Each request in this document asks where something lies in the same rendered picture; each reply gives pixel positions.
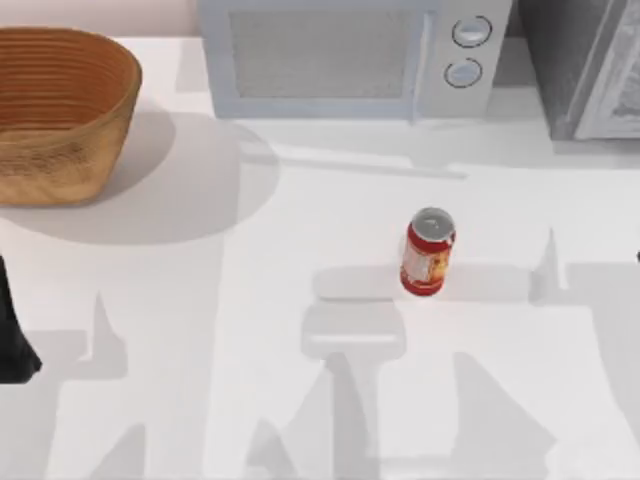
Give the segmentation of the pale microwave door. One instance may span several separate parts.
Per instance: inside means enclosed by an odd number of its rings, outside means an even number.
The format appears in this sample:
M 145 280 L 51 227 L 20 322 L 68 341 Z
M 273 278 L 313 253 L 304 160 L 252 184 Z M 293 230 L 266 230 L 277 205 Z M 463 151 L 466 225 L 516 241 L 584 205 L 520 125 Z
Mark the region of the pale microwave door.
M 440 0 L 197 0 L 222 119 L 412 119 Z

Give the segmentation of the pale microwave oven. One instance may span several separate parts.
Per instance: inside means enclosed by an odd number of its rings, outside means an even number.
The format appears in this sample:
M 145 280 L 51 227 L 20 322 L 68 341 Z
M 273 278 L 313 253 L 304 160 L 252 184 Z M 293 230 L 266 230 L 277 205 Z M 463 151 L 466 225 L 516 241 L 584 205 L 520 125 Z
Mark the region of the pale microwave oven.
M 409 121 L 431 118 L 473 118 L 482 116 L 491 95 L 494 76 L 505 38 L 512 0 L 440 0 L 441 11 L 433 17 L 419 84 L 418 111 Z M 458 20 L 484 16 L 493 30 L 490 38 L 476 48 L 461 48 L 452 38 Z M 483 77 L 474 86 L 455 89 L 443 78 L 447 65 L 473 58 L 483 67 Z

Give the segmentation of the brown wicker basket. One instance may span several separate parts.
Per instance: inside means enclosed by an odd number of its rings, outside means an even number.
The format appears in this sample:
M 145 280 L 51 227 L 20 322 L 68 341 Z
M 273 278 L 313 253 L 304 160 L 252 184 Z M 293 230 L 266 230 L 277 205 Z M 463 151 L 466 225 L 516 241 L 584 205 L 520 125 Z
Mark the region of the brown wicker basket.
M 105 188 L 142 67 L 120 43 L 55 27 L 0 27 L 0 206 L 72 205 Z

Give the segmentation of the round microwave knob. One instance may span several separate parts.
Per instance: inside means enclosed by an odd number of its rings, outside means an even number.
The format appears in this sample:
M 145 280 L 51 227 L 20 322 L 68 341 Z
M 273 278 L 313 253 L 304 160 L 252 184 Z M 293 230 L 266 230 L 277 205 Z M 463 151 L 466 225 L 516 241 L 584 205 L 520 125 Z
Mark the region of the round microwave knob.
M 474 16 L 458 20 L 452 29 L 452 38 L 461 48 L 476 48 L 490 38 L 492 30 L 489 19 Z
M 444 70 L 443 78 L 455 89 L 466 89 L 477 84 L 483 77 L 482 65 L 473 58 L 451 62 Z

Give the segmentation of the red and white can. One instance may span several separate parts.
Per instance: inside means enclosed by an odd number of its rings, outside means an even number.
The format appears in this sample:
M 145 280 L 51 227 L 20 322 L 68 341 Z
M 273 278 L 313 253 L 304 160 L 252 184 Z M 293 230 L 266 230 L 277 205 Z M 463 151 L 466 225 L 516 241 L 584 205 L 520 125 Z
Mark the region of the red and white can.
M 451 252 L 456 241 L 456 226 L 445 210 L 427 207 L 419 210 L 406 230 L 400 281 L 416 296 L 433 296 L 445 281 Z

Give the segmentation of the grey cabinet door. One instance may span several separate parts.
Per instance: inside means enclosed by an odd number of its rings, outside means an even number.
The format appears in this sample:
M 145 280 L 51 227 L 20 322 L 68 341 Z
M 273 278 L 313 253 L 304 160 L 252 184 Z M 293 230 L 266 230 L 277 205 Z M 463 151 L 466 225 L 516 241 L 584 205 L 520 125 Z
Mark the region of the grey cabinet door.
M 611 0 L 587 73 L 575 137 L 640 140 L 640 0 Z

